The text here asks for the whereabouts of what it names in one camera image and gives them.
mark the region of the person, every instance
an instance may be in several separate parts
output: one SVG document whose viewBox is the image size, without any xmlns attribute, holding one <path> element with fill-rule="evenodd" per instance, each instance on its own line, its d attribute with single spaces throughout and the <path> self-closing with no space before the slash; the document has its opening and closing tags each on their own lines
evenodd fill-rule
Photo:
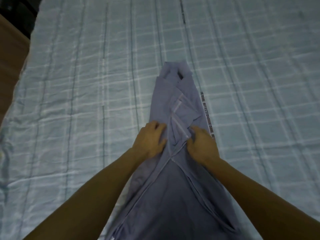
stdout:
<svg viewBox="0 0 320 240">
<path fill-rule="evenodd" d="M 133 146 L 93 176 L 29 235 L 29 239 L 98 239 L 130 176 L 145 160 L 161 153 L 165 124 L 147 123 Z M 229 191 L 263 239 L 320 239 L 320 223 L 267 188 L 243 175 L 219 156 L 205 129 L 191 126 L 187 141 L 191 157 Z"/>
</svg>

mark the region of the forearm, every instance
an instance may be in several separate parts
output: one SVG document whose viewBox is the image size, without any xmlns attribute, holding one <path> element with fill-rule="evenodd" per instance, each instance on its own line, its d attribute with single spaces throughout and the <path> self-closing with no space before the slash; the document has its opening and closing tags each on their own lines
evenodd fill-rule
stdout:
<svg viewBox="0 0 320 240">
<path fill-rule="evenodd" d="M 320 223 L 222 159 L 206 168 L 225 186 L 264 239 L 320 239 Z"/>
<path fill-rule="evenodd" d="M 144 160 L 129 149 L 76 191 L 26 239 L 97 239 L 126 182 Z"/>
</svg>

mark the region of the wooden floor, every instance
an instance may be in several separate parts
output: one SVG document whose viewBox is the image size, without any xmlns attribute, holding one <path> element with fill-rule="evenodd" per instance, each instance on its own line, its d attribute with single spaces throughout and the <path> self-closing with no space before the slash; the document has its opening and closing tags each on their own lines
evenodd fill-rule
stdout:
<svg viewBox="0 0 320 240">
<path fill-rule="evenodd" d="M 29 52 L 30 40 L 0 15 L 0 124 Z"/>
</svg>

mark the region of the bed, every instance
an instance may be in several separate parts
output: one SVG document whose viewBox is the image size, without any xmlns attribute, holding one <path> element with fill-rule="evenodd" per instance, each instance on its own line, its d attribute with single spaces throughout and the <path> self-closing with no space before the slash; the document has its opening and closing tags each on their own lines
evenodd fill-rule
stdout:
<svg viewBox="0 0 320 240">
<path fill-rule="evenodd" d="M 130 148 L 163 63 L 181 60 L 221 157 L 320 221 L 319 4 L 42 0 L 0 132 L 1 239 L 22 239 Z"/>
</svg>

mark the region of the hand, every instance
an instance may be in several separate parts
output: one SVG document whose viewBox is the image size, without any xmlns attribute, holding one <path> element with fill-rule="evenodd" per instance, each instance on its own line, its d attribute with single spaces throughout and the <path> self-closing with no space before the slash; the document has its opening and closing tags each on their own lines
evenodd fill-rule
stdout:
<svg viewBox="0 0 320 240">
<path fill-rule="evenodd" d="M 146 158 L 156 156 L 161 153 L 167 143 L 166 139 L 163 139 L 160 143 L 160 136 L 166 129 L 165 123 L 159 124 L 157 121 L 147 123 L 145 127 L 142 127 L 135 139 L 132 148 L 137 149 Z"/>
<path fill-rule="evenodd" d="M 186 146 L 190 156 L 203 166 L 212 160 L 220 159 L 216 141 L 205 130 L 198 126 L 191 126 L 195 132 L 195 140 L 189 138 Z"/>
</svg>

